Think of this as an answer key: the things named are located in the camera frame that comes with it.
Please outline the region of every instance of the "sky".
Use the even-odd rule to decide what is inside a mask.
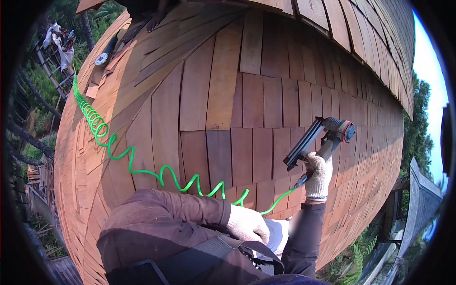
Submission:
[[[434,183],[437,183],[442,179],[443,165],[440,153],[440,129],[443,115],[442,108],[446,106],[448,96],[442,69],[429,36],[415,13],[414,18],[416,42],[413,69],[416,71],[418,78],[429,83],[431,88],[428,105],[428,134],[431,135],[434,141],[434,148],[430,156],[432,160],[430,171],[434,176]]]

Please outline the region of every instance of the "bare hand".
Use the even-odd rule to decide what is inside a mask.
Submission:
[[[151,31],[153,31],[164,18],[165,18],[164,12],[160,12],[160,11],[155,12],[152,15],[151,20],[147,24],[147,32],[150,33]]]

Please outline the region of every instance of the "cutting disc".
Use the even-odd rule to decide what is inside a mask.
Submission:
[[[103,52],[95,59],[95,65],[103,65],[108,60],[108,54]]]

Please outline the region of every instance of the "hand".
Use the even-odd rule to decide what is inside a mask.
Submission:
[[[165,12],[157,11],[152,14],[152,18],[150,19],[149,23],[147,24],[147,32],[152,32],[158,24],[165,18]]]
[[[308,200],[323,202],[328,197],[329,183],[332,177],[332,156],[328,161],[311,152],[306,156],[306,162],[315,168],[312,177],[304,184]]]
[[[227,230],[242,241],[269,242],[269,228],[263,217],[252,209],[231,205]]]

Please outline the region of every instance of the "curved wooden wall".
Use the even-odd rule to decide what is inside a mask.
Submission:
[[[128,21],[124,12],[109,27],[78,75],[109,135],[118,135],[114,155],[135,145],[133,169],[158,172],[168,164],[181,186],[198,173],[206,194],[225,181],[232,202],[248,188],[245,206],[264,211],[301,175],[302,165],[288,173],[282,160],[312,118],[348,119],[357,133],[333,155],[317,267],[360,234],[399,173],[403,130],[400,103],[365,66],[299,21],[190,3],[151,34],[143,29],[106,69],[95,69],[94,58]],[[111,210],[135,189],[177,190],[168,172],[161,187],[152,176],[130,175],[129,157],[110,160],[73,96],[55,156],[58,213],[70,255],[86,284],[106,284],[96,241]],[[197,193],[195,187],[188,192]],[[267,217],[293,215],[304,197],[305,189],[296,189]]]

